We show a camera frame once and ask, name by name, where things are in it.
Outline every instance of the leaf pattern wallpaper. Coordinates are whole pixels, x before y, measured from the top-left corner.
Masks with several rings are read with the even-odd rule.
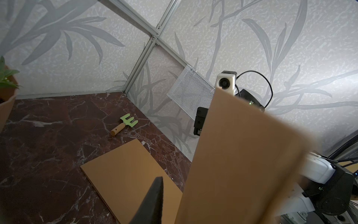
[[[1,2],[0,55],[20,95],[100,92],[130,73],[148,34],[108,0]]]
[[[353,0],[182,0],[163,39],[211,83],[223,70],[264,74],[274,90],[266,113],[316,136],[324,153],[358,129],[357,11]],[[166,98],[180,69],[154,60],[158,54],[129,96],[192,159],[191,121]],[[262,104],[271,96],[258,75],[236,84]]]
[[[156,27],[167,9],[170,0],[126,0],[152,26]]]
[[[198,136],[194,121],[166,93],[184,67],[156,46],[128,93],[129,99],[189,159],[193,159]]]

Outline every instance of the camera lens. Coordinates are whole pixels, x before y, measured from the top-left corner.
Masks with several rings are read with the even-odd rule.
[[[337,215],[337,219],[338,219],[339,221],[345,221],[345,217],[342,216],[342,215]]]
[[[223,89],[227,89],[230,86],[230,81],[227,78],[222,78],[219,81],[219,86],[221,86]]]

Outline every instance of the potted plant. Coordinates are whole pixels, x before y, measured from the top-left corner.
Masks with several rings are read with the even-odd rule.
[[[9,118],[19,88],[18,82],[13,76],[16,73],[19,71],[9,69],[2,56],[0,58],[0,133]]]

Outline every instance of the garden rake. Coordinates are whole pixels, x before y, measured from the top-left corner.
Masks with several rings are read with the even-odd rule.
[[[136,125],[138,123],[138,120],[134,120],[134,117],[129,118],[128,120],[126,118],[128,118],[130,116],[130,114],[126,114],[124,116],[121,117],[121,120],[123,120],[123,123],[121,123],[120,125],[118,125],[117,127],[115,127],[114,129],[111,130],[111,135],[115,136],[118,132],[120,132],[126,125],[129,125],[131,127],[134,127],[134,125]]]

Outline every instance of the cardboard sheet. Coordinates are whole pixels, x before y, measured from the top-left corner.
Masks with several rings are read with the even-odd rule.
[[[162,223],[174,223],[182,192],[138,139],[83,164],[81,168],[121,224],[130,222],[155,177],[162,176]]]
[[[272,223],[309,150],[301,134],[216,89],[175,223]]]

